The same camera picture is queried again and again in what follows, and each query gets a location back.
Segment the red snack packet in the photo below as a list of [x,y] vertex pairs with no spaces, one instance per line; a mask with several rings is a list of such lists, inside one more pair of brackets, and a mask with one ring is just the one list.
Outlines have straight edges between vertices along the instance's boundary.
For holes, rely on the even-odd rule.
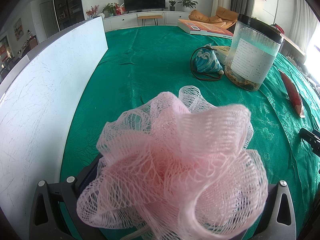
[[300,97],[298,90],[296,89],[293,82],[289,79],[289,77],[284,72],[282,72],[281,70],[279,70],[279,72],[281,75],[281,79],[285,85],[290,102],[292,103],[298,116],[300,118],[304,118],[305,115],[304,115],[303,102],[302,102],[302,99]]

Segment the pink mesh bath loofah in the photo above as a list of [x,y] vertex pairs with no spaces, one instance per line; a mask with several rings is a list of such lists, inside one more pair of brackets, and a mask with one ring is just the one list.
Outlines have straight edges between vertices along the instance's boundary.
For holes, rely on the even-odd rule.
[[159,93],[105,124],[77,215],[96,228],[136,227],[145,239],[233,238],[268,196],[252,135],[244,105],[213,106],[195,86]]

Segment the small gold paper box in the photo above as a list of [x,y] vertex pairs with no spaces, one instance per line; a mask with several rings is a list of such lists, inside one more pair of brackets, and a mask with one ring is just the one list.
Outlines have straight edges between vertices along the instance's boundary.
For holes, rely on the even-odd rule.
[[230,46],[213,46],[213,50],[217,57],[225,59],[230,51]]

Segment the blue wave pattern pouch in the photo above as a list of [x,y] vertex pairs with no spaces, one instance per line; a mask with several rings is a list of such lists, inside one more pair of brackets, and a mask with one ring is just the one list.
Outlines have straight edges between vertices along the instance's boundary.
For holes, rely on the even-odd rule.
[[193,52],[190,58],[190,71],[196,79],[201,81],[218,81],[224,75],[211,44],[206,44]]

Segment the white cardboard box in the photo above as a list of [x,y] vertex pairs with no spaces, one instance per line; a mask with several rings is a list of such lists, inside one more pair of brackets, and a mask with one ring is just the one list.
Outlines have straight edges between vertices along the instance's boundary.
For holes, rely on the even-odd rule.
[[103,19],[82,21],[29,51],[1,83],[1,209],[21,239],[37,183],[60,180],[74,113],[107,49]]

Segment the clear jar black lid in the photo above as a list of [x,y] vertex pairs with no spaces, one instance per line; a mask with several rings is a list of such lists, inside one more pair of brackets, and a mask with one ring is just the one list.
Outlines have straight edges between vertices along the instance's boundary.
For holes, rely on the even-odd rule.
[[275,27],[239,14],[225,61],[225,75],[240,88],[257,91],[267,76],[282,42],[281,32]]

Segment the orange lounge chair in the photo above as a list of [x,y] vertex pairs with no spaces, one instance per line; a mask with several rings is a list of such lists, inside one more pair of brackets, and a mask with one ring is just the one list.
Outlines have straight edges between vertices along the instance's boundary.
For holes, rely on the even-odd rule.
[[208,17],[198,10],[189,14],[189,20],[216,25],[223,29],[229,29],[236,24],[239,14],[223,7],[217,7],[214,16]]

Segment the orange hardcover book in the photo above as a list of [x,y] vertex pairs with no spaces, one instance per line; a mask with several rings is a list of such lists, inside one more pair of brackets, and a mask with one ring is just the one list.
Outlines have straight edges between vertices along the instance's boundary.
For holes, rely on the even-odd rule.
[[204,35],[227,39],[233,38],[233,34],[227,29],[223,29],[209,23],[179,19],[177,26],[191,35]]

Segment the green satin tablecloth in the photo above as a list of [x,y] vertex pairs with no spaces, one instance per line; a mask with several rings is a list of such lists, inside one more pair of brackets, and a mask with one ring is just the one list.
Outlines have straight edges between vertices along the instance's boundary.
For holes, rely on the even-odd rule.
[[[319,184],[319,157],[299,136],[301,128],[319,129],[319,98],[306,78],[283,55],[277,55],[260,89],[243,90],[222,77],[200,81],[190,71],[190,57],[206,44],[230,40],[189,35],[178,27],[150,26],[106,33],[108,51],[88,82],[76,109],[62,161],[60,179],[76,176],[97,156],[97,140],[112,122],[161,92],[177,94],[183,86],[200,89],[215,106],[245,105],[252,113],[250,149],[259,152],[268,181],[288,183],[296,229],[302,230],[312,211]],[[279,70],[298,90],[304,107],[300,118],[289,100]]]

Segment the green potted plant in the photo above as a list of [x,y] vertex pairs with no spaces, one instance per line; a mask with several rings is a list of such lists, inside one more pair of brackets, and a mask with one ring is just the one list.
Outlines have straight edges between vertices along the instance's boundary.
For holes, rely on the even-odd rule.
[[191,12],[198,5],[196,0],[178,0],[178,4],[182,6],[184,12]]

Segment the small potted plant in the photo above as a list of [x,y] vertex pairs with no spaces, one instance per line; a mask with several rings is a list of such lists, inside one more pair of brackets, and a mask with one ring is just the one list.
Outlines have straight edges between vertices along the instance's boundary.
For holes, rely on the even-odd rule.
[[170,4],[170,11],[175,11],[176,1],[175,0],[169,0],[169,4]]

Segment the red flower vase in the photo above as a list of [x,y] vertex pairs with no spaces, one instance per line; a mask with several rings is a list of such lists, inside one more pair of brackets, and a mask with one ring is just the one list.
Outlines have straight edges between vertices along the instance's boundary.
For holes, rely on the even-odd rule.
[[95,18],[98,14],[99,5],[91,6],[89,10],[86,10],[88,18]]

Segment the white tv cabinet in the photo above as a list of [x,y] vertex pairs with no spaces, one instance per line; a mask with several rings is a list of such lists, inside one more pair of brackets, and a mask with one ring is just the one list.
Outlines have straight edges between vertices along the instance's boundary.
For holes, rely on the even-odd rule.
[[[163,19],[158,20],[158,25],[177,25],[179,19],[189,20],[189,12],[183,11],[147,11],[147,12],[131,12],[128,14],[111,16],[103,19],[103,25],[105,32],[126,29],[126,28],[137,28],[142,27],[141,20],[137,20],[138,16],[143,15],[162,15]],[[153,20],[147,20],[146,26],[156,26]]]

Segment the leafy plant on cabinet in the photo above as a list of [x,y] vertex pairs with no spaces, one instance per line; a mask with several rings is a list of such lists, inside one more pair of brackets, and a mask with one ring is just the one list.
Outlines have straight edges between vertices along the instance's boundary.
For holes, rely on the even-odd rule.
[[117,3],[108,3],[103,7],[102,12],[105,14],[106,17],[116,16],[116,6]]

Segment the black glass display cabinet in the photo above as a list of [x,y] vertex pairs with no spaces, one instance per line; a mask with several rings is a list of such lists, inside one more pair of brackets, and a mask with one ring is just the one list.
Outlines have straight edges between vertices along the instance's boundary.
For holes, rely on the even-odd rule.
[[53,0],[53,5],[59,30],[85,19],[81,0]]

